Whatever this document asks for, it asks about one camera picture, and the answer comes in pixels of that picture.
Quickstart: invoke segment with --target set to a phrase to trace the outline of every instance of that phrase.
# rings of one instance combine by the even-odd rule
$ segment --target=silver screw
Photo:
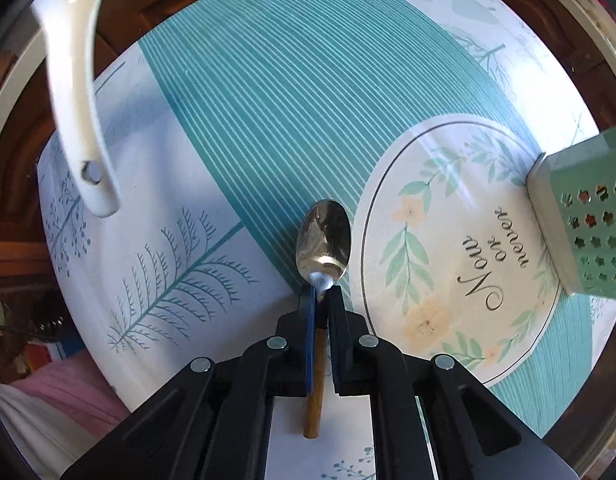
[[[287,341],[281,337],[280,335],[272,336],[268,342],[268,348],[272,348],[273,350],[281,350],[282,348],[286,348]]]
[[[190,369],[198,374],[207,372],[210,370],[210,359],[205,357],[198,357],[190,363]]]
[[[359,338],[359,344],[366,348],[374,348],[379,344],[379,339],[372,334],[365,334]]]
[[[450,355],[441,354],[435,357],[435,365],[442,370],[450,370],[450,368],[454,367],[454,359]]]

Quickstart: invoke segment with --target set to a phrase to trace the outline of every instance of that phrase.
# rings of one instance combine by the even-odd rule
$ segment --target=white cloth
[[[7,384],[0,384],[0,418],[42,480],[58,480],[97,442],[59,410]]]

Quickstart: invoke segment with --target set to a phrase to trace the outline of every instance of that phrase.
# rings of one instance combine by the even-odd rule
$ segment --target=green plastic container
[[[542,155],[528,195],[564,290],[616,299],[616,127]]]

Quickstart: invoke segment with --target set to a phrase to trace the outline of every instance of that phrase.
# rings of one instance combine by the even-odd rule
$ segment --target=spoon
[[[295,263],[301,277],[317,295],[312,393],[308,396],[304,437],[317,438],[322,419],[326,367],[327,318],[319,316],[326,291],[346,272],[350,259],[350,222],[346,210],[334,200],[319,200],[304,218],[297,234]]]

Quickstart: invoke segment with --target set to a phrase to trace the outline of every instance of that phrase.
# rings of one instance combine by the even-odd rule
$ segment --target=white plastic utensil
[[[117,178],[95,108],[93,36],[101,0],[35,0],[46,38],[46,66],[54,120],[83,203],[105,217],[120,207]]]

